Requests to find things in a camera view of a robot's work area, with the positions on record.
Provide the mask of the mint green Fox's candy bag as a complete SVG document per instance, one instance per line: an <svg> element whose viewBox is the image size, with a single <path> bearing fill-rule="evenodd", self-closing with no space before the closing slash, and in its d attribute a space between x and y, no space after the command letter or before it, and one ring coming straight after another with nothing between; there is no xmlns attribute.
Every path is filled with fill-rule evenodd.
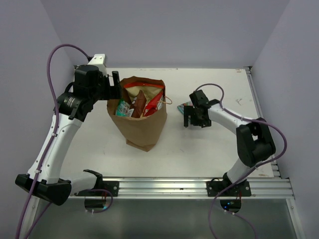
<svg viewBox="0 0 319 239"><path fill-rule="evenodd" d="M181 114L184 114L184 107L185 106L192 106L192 102L189 101L189 102L186 102L186 103L183 103L183 104L180 104L177 106L177 109L178 111L181 113Z"/></svg>

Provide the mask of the teal red Fox's candy bag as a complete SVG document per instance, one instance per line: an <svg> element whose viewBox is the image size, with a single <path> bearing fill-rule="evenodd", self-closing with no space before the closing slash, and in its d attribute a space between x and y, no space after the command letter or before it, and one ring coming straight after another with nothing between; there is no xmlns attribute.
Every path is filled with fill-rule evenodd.
<svg viewBox="0 0 319 239"><path fill-rule="evenodd" d="M131 117L134 109L131 109L131 105L127 103L124 99L121 99L118 103L115 115L119 117Z"/></svg>

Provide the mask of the brown white chips bag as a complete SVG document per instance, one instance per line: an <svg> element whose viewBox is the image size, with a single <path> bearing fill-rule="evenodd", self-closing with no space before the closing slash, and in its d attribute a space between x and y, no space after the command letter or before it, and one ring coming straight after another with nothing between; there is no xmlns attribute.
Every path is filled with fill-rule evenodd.
<svg viewBox="0 0 319 239"><path fill-rule="evenodd" d="M132 118L140 118L143 114L143 110L146 105L146 97L142 90L139 91L136 97L134 97L130 108L128 110L128 116Z"/></svg>

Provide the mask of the red cassava chips bag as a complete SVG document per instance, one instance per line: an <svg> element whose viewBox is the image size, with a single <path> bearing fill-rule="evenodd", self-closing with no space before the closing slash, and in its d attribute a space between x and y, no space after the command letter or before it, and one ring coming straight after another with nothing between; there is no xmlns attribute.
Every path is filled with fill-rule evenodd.
<svg viewBox="0 0 319 239"><path fill-rule="evenodd" d="M145 106L143 116L148 117L158 110L160 110L163 106L163 91L160 91L153 99L151 99Z"/></svg>

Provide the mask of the red orange snack bag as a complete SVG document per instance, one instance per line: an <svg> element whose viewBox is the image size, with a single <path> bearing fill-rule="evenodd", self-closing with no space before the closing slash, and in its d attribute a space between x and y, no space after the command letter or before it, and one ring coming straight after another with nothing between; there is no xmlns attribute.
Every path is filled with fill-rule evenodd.
<svg viewBox="0 0 319 239"><path fill-rule="evenodd" d="M142 91L146 98L146 102L148 103L164 90L164 86L143 82L133 82L125 84L124 89L127 91L131 101L139 94L140 91Z"/></svg>

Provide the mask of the brown paper bag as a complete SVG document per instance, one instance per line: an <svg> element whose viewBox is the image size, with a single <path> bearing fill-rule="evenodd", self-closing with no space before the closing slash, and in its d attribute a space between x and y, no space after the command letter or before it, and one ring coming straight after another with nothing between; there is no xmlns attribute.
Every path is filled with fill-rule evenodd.
<svg viewBox="0 0 319 239"><path fill-rule="evenodd" d="M143 114L140 118L116 116L115 112L121 99L124 99L129 104L132 103L127 91L124 89L124 85L133 82L163 85L164 100L162 108L148 117L144 117ZM109 100L107 103L107 112L120 133L126 139L127 145L148 152L158 142L167 119L166 105L168 102L166 101L164 81L132 76L121 80L120 85L122 87L122 98L119 100Z"/></svg>

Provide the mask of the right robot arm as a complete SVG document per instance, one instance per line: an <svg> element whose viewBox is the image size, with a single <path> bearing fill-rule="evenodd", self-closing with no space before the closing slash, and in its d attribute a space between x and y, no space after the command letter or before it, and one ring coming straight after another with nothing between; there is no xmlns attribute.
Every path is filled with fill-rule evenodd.
<svg viewBox="0 0 319 239"><path fill-rule="evenodd" d="M210 127L213 122L236 136L238 159L222 180L206 182L209 197L249 197L252 195L247 177L260 162L269 159L276 147L263 118L243 119L223 109L217 99L209 100L202 90L190 94L191 105L183 107L184 127Z"/></svg>

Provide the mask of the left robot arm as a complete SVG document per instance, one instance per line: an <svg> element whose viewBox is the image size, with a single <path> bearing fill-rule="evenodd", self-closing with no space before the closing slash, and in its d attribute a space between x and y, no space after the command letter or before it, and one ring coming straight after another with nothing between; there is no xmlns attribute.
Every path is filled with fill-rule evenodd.
<svg viewBox="0 0 319 239"><path fill-rule="evenodd" d="M122 96L118 71L112 72L113 85L95 65L81 65L74 81L57 99L58 114L40 154L26 174L19 174L15 184L32 195L55 205L62 205L69 196L84 192L96 196L105 189L101 173L85 169L75 176L61 179L60 172L72 139L98 100L117 100Z"/></svg>

